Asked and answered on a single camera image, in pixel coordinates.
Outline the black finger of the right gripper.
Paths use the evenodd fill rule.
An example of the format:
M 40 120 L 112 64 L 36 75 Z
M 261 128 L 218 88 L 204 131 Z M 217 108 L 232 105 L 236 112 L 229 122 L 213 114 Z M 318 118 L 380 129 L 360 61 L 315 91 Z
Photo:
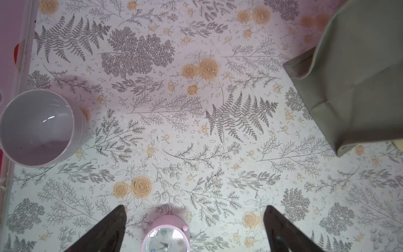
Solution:
M 266 207 L 263 223 L 272 252 L 324 252 L 272 205 Z

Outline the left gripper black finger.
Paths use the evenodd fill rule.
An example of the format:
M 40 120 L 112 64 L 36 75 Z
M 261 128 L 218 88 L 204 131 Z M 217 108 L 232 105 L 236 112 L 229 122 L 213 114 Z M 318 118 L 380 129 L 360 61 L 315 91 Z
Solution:
M 127 214 L 118 205 L 66 252 L 119 252 L 126 231 Z

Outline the lilac round alarm clock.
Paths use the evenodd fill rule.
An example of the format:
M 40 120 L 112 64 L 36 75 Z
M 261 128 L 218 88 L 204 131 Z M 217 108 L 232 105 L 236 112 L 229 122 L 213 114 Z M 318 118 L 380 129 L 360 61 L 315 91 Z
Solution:
M 175 215 L 164 215 L 151 225 L 141 252 L 189 252 L 190 239 L 190 228 L 184 220 Z

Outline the grey-green canvas tote bag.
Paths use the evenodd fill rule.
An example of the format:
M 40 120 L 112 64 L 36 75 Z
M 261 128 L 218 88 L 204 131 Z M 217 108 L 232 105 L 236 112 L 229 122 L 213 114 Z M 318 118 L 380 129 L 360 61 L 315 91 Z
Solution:
M 347 1 L 284 68 L 337 156 L 403 137 L 403 3 Z

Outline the lilac round dish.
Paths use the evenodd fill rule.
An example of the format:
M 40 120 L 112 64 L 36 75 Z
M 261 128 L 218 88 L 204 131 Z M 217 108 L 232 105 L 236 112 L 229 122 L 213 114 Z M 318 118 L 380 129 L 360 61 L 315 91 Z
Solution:
M 3 110 L 1 149 L 20 166 L 44 167 L 74 155 L 86 131 L 87 119 L 76 102 L 48 89 L 33 89 Z

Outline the cream floral plate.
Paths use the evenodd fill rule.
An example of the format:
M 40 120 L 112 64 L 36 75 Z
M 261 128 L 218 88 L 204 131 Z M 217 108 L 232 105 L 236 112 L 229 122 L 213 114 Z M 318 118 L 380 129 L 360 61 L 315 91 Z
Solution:
M 393 145 L 394 145 L 397 149 L 399 149 L 400 151 L 403 152 L 403 140 L 396 140 L 396 141 L 393 141 Z

